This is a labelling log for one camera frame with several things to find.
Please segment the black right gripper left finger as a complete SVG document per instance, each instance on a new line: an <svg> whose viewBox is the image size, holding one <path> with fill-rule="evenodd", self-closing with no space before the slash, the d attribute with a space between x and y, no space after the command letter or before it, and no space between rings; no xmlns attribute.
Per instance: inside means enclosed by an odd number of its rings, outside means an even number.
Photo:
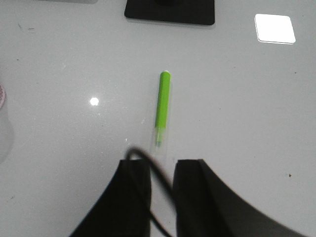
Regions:
<svg viewBox="0 0 316 237"><path fill-rule="evenodd" d="M109 185L72 237L148 237L150 168L143 160L120 160Z"/></svg>

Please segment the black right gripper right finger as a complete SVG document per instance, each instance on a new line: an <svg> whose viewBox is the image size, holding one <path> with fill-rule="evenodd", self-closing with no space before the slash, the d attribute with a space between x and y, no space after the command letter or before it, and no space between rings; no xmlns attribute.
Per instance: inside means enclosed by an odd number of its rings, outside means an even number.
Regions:
<svg viewBox="0 0 316 237"><path fill-rule="evenodd" d="M231 190L202 159L177 161L173 191L186 213L177 210L179 237L299 237Z"/></svg>

